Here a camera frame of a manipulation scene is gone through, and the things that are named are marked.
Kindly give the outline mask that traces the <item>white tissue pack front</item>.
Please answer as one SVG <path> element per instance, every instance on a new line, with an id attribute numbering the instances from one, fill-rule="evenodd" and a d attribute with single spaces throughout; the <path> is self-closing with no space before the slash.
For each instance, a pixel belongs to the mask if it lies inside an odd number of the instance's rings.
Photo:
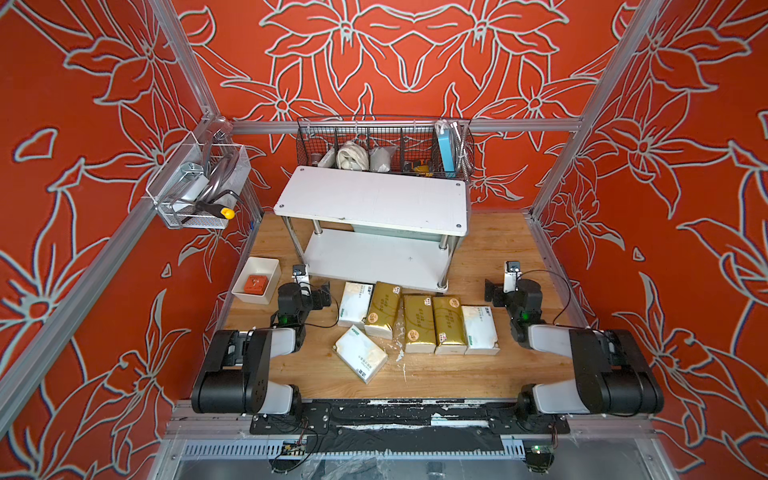
<path id="1" fill-rule="evenodd" d="M 366 384 L 372 381 L 388 361 L 388 355 L 376 344 L 355 339 L 339 340 L 334 345 L 334 351 Z"/>

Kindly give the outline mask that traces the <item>gold tissue pack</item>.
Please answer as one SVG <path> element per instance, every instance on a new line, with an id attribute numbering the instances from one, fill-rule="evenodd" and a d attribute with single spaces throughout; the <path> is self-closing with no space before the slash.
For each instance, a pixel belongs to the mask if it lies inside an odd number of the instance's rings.
<path id="1" fill-rule="evenodd" d="M 435 296 L 432 300 L 436 355 L 464 355 L 468 348 L 462 305 L 455 296 Z"/>
<path id="2" fill-rule="evenodd" d="M 374 285 L 364 330 L 369 337 L 393 339 L 402 290 L 399 285 L 377 282 Z"/>
<path id="3" fill-rule="evenodd" d="M 403 297 L 404 347 L 407 354 L 433 354 L 437 347 L 432 297 Z"/>

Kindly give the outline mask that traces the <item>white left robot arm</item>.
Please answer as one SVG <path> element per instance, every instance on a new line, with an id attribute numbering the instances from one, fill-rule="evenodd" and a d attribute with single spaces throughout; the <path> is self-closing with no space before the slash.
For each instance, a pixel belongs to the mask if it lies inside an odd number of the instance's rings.
<path id="1" fill-rule="evenodd" d="M 219 330 L 208 347 L 190 397 L 200 414 L 248 414 L 297 417 L 300 390 L 269 379 L 271 360 L 298 352 L 310 313 L 332 304 L 328 282 L 315 288 L 290 282 L 277 289 L 278 309 L 267 327 Z"/>

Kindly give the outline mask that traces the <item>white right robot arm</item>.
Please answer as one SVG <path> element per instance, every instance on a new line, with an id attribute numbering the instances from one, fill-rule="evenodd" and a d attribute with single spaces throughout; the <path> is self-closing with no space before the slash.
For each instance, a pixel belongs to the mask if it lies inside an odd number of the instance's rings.
<path id="1" fill-rule="evenodd" d="M 662 389 L 629 331 L 545 322 L 541 318 L 541 286 L 533 280 L 518 280 L 513 290 L 486 280 L 484 296 L 492 306 L 507 312 L 518 345 L 572 362 L 573 379 L 521 388 L 517 398 L 520 416 L 629 417 L 663 410 Z"/>

